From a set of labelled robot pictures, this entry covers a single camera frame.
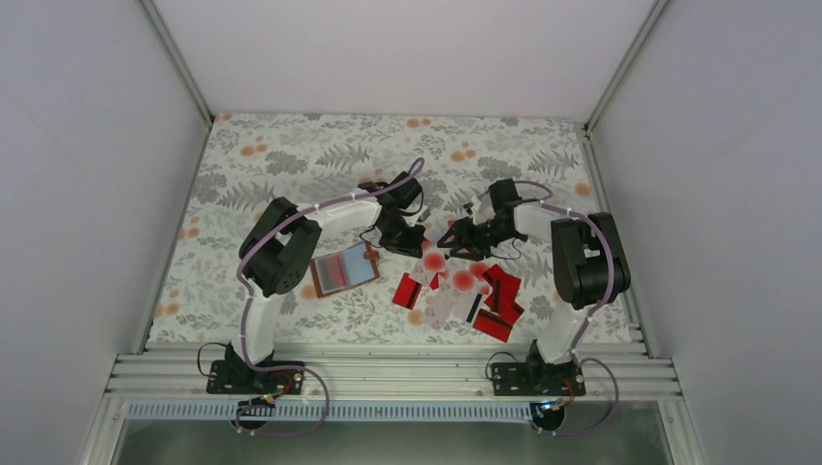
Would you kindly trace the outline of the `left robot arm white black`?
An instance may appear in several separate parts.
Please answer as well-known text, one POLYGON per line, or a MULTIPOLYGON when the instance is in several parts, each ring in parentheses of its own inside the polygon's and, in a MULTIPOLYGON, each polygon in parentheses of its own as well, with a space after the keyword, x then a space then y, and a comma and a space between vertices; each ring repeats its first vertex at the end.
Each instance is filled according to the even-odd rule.
POLYGON ((268 383, 276 298, 300 284, 323 236, 374 228, 381 249, 419 258, 425 228, 417 219, 424 210, 422 184, 407 171, 388 184, 366 182, 340 198, 305 207, 274 199, 239 249, 237 279, 247 298, 233 353, 225 356, 233 364, 232 380, 247 392, 268 383))

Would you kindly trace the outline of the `brown leather card holder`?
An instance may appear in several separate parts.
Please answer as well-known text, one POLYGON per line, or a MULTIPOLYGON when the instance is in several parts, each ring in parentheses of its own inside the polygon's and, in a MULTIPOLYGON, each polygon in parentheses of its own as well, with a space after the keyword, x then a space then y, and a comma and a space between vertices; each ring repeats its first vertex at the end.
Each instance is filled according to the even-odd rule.
POLYGON ((367 242, 315 258, 310 271, 319 298, 348 291, 380 277, 380 254, 367 242))

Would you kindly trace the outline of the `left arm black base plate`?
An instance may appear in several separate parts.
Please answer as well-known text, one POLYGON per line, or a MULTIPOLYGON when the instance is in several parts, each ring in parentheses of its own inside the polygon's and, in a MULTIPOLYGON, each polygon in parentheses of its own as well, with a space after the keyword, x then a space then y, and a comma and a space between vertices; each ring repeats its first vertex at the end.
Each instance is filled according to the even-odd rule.
POLYGON ((304 381, 304 363, 275 360, 273 371, 255 371, 244 362, 216 360, 211 364, 205 391, 208 394, 262 396, 299 395, 304 381))

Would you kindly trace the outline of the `red card with gold logo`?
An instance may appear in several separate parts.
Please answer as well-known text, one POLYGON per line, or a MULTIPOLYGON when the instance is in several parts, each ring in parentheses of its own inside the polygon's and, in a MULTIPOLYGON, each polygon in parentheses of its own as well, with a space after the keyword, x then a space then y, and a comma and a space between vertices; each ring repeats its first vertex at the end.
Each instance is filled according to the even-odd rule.
POLYGON ((317 282, 324 294, 331 294, 347 286, 345 266, 339 254, 328 255, 314 261, 317 282))

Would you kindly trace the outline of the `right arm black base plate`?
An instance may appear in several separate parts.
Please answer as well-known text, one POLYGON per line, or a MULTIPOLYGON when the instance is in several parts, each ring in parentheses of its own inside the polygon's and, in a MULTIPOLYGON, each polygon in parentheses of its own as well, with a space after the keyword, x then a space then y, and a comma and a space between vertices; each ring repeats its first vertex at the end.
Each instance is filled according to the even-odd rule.
POLYGON ((573 362, 494 362, 490 365, 489 374, 495 396, 586 395, 582 369, 573 362))

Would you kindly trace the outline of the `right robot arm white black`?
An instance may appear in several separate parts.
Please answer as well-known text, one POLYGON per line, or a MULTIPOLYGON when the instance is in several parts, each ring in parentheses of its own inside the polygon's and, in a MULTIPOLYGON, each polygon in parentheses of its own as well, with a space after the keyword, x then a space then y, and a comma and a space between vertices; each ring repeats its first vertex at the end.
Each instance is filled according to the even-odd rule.
POLYGON ((616 222, 608 212, 584 215, 525 199, 517 186, 513 179, 491 184, 491 217, 456 220, 437 245, 453 258, 478 262, 507 240, 539 237, 551 243, 554 287, 567 306, 550 317, 523 361, 492 362, 489 377, 497 396, 583 395, 578 346, 594 314, 631 284, 616 222))

